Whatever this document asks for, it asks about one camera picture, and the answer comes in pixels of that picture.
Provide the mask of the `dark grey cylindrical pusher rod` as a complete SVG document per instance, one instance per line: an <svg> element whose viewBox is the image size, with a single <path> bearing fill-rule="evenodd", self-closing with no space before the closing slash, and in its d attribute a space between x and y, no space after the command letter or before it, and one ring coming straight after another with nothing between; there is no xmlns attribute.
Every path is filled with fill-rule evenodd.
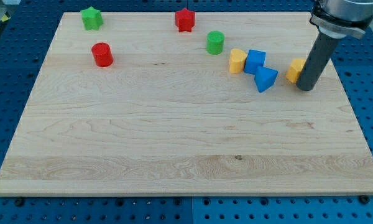
<svg viewBox="0 0 373 224"><path fill-rule="evenodd" d="M311 91L315 87L339 42L340 39L334 39L322 32L318 34L296 82L300 90Z"/></svg>

